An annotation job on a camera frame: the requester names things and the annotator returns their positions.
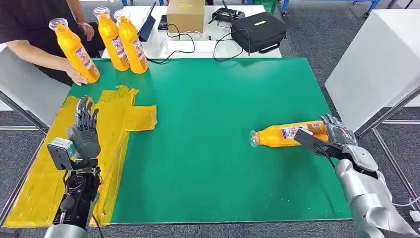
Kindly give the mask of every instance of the cardboard box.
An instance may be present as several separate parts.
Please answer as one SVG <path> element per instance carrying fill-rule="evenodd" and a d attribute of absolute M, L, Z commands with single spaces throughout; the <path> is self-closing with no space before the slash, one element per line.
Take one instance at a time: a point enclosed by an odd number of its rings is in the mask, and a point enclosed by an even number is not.
<path fill-rule="evenodd" d="M 167 22 L 178 27 L 179 32 L 203 32 L 205 0 L 170 0 L 166 11 Z M 178 33 L 169 26 L 169 32 Z"/>

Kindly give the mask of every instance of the black cable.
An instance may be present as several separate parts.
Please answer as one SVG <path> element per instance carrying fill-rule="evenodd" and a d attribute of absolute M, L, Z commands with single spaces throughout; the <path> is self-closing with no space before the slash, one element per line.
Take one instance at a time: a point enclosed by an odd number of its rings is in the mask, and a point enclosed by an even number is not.
<path fill-rule="evenodd" d="M 237 57 L 237 56 L 239 56 L 240 54 L 242 54 L 242 52 L 244 51 L 244 48 L 242 48 L 242 50 L 241 50 L 241 52 L 239 53 L 239 54 L 237 54 L 237 55 L 235 55 L 235 56 L 233 56 L 233 57 L 230 57 L 230 58 L 227 58 L 227 59 L 223 59 L 223 60 L 218 60 L 217 58 L 216 58 L 216 56 L 214 55 L 215 54 L 215 52 L 216 52 L 216 48 L 217 48 L 217 45 L 219 44 L 219 42 L 221 42 L 221 41 L 229 41 L 229 40 L 231 40 L 231 41 L 233 41 L 233 39 L 228 39 L 228 40 L 224 40 L 223 38 L 225 38 L 226 36 L 228 36 L 228 35 L 231 35 L 231 34 L 233 34 L 233 33 L 235 33 L 235 32 L 238 32 L 238 31 L 245 31 L 246 33 L 247 33 L 247 36 L 248 36 L 248 56 L 250 56 L 250 52 L 251 52 L 251 40 L 250 40 L 250 37 L 249 37 L 249 32 L 247 31 L 247 30 L 245 30 L 245 29 L 238 29 L 238 30 L 234 30 L 234 31 L 232 31 L 232 32 L 230 32 L 230 33 L 228 33 L 228 34 L 226 34 L 226 35 L 224 35 L 221 39 L 219 39 L 219 40 L 217 40 L 216 41 L 216 45 L 214 46 L 214 50 L 213 50 L 213 59 L 215 60 L 215 61 L 218 61 L 218 62 L 223 62 L 223 61 L 226 61 L 226 60 L 231 60 L 231 59 L 233 59 L 233 58 L 235 58 L 235 57 Z"/>
<path fill-rule="evenodd" d="M 104 238 L 104 236 L 102 235 L 102 231 L 101 231 L 101 227 L 99 226 L 99 222 L 96 220 L 95 215 L 92 214 L 93 220 L 95 220 L 96 226 L 98 227 L 99 230 L 99 234 L 101 235 L 101 238 Z"/>
<path fill-rule="evenodd" d="M 174 26 L 175 28 L 176 28 L 176 31 L 178 32 L 178 35 L 176 35 L 176 36 L 170 36 L 169 35 L 169 32 L 168 32 L 168 30 L 169 30 L 169 26 L 170 25 L 172 25 L 172 26 Z M 181 53 L 188 53 L 188 54 L 190 54 L 190 53 L 194 53 L 195 51 L 196 51 L 196 44 L 194 43 L 194 40 L 193 40 L 193 38 L 189 35 L 189 34 L 187 34 L 187 33 L 182 33 L 181 34 L 181 32 L 179 32 L 179 29 L 178 29 L 178 27 L 176 27 L 174 24 L 168 24 L 168 28 L 166 29 L 166 34 L 167 34 L 167 36 L 168 37 L 170 37 L 170 38 L 175 38 L 175 37 L 178 37 L 178 40 L 180 40 L 181 39 L 181 36 L 182 35 L 186 35 L 186 36 L 188 36 L 190 39 L 191 39 L 191 41 L 193 42 L 193 47 L 194 47 L 194 50 L 193 51 L 191 51 L 191 52 L 186 52 L 186 51 L 173 51 L 166 59 L 164 59 L 164 60 L 162 60 L 162 61 L 156 61 L 156 60 L 153 60 L 153 59 L 149 59 L 149 58 L 147 58 L 146 57 L 146 59 L 148 60 L 148 61 L 150 61 L 150 62 L 152 62 L 152 63 L 157 63 L 157 64 L 164 64 L 174 53 L 176 53 L 176 52 L 181 52 Z"/>
<path fill-rule="evenodd" d="M 67 174 L 68 174 L 68 170 L 66 170 L 64 172 L 64 175 L 63 175 L 63 184 L 64 184 L 64 186 L 66 186 L 66 184 L 65 184 L 65 177 L 67 176 Z"/>
<path fill-rule="evenodd" d="M 410 0 L 410 2 L 407 4 L 407 6 L 404 9 L 409 8 L 412 3 L 413 3 L 413 0 Z"/>
<path fill-rule="evenodd" d="M 319 145 L 317 145 L 317 144 L 314 144 L 314 146 L 316 147 L 316 148 L 318 148 L 320 151 L 322 151 L 322 152 L 324 152 L 324 154 L 325 154 L 325 156 L 328 158 L 328 160 L 329 160 L 329 163 L 331 164 L 331 166 L 335 169 L 335 165 L 334 165 L 334 163 L 332 162 L 332 159 L 331 159 L 331 157 L 328 155 L 328 153 L 321 147 L 321 146 L 319 146 Z"/>

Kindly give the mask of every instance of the gray carpet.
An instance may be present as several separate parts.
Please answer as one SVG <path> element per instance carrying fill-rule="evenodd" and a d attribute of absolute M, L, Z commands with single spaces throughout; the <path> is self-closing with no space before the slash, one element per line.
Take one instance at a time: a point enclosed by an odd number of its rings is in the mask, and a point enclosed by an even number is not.
<path fill-rule="evenodd" d="M 134 5 L 147 5 L 151 0 L 135 0 Z M 227 4 L 240 4 L 239 0 L 228 0 Z M 95 20 L 92 10 L 99 5 L 106 5 L 111 13 L 121 9 L 119 0 L 114 4 L 108 2 L 83 2 L 83 9 L 87 13 L 89 21 Z M 280 51 L 284 57 L 305 57 L 313 69 L 322 92 L 333 112 L 334 106 L 325 90 L 324 82 L 340 60 L 348 45 L 357 34 L 364 23 L 363 13 L 369 7 L 369 3 L 359 2 L 355 5 L 349 2 L 333 1 L 302 1 L 291 0 L 288 15 L 282 17 L 288 26 L 288 35 L 282 42 Z M 280 17 L 277 9 L 274 15 Z M 420 111 L 417 109 L 403 109 L 395 119 L 419 119 Z M 0 112 L 0 124 L 10 122 L 22 124 L 16 115 Z M 384 139 L 397 160 L 400 162 L 407 177 L 412 181 L 415 189 L 420 189 L 420 177 L 418 168 L 419 159 L 416 157 L 419 151 L 419 130 L 414 127 L 403 129 L 392 126 L 381 126 L 379 128 Z M 4 166 L 0 167 L 0 182 L 6 178 L 7 183 L 0 183 L 0 208 L 4 199 L 11 192 L 14 181 L 17 181 L 19 172 L 27 164 L 30 156 L 41 140 L 40 135 L 32 133 L 21 134 L 21 132 L 0 131 L 0 162 L 12 164 L 12 172 L 7 171 Z M 22 143 L 31 144 L 23 147 Z M 395 170 L 387 160 L 379 143 L 370 132 L 359 140 L 362 147 L 368 149 L 375 157 L 380 170 L 384 173 L 388 186 L 394 196 L 394 202 L 406 203 L 408 193 L 405 191 L 402 182 L 396 175 Z M 408 209 L 400 209 L 400 213 L 407 219 Z M 19 237 L 40 238 L 43 237 L 45 229 L 23 229 Z M 256 224 L 224 224 L 224 225 L 143 225 L 143 226 L 113 226 L 103 228 L 105 238 L 312 238 L 332 237 L 350 238 L 354 237 L 352 222 L 290 222 L 290 223 L 256 223 Z M 99 237 L 98 230 L 89 229 L 89 237 Z"/>

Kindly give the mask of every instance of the bottle cap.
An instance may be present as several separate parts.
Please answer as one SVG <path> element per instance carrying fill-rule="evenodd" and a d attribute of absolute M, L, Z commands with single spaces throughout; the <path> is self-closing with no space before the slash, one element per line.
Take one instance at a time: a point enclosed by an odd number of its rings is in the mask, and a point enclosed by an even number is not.
<path fill-rule="evenodd" d="M 54 18 L 50 21 L 48 27 L 54 31 L 64 31 L 66 28 L 68 28 L 68 23 L 64 18 Z"/>
<path fill-rule="evenodd" d="M 251 130 L 250 132 L 250 144 L 253 147 L 256 147 L 260 144 L 260 135 L 258 135 L 258 132 Z"/>
<path fill-rule="evenodd" d="M 100 19 L 108 19 L 109 18 L 109 9 L 105 6 L 98 6 L 97 8 L 93 9 L 93 14 L 95 17 Z"/>
<path fill-rule="evenodd" d="M 114 18 L 118 22 L 127 22 L 130 19 L 130 13 L 121 9 L 114 13 Z"/>

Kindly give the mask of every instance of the person's hand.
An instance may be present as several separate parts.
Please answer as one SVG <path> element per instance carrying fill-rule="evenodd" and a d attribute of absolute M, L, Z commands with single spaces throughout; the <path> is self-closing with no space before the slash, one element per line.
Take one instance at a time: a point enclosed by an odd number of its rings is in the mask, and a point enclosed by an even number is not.
<path fill-rule="evenodd" d="M 63 58 L 63 71 L 67 73 L 75 84 L 79 86 L 82 86 L 82 84 L 88 84 L 88 80 L 77 72 L 70 64 L 70 61 L 66 58 Z"/>
<path fill-rule="evenodd" d="M 93 29 L 93 27 L 84 21 L 78 22 L 77 25 L 79 26 L 80 30 L 82 30 L 83 33 L 85 33 L 85 36 L 86 38 L 88 38 L 88 41 L 91 41 L 91 39 L 95 35 L 95 30 Z"/>

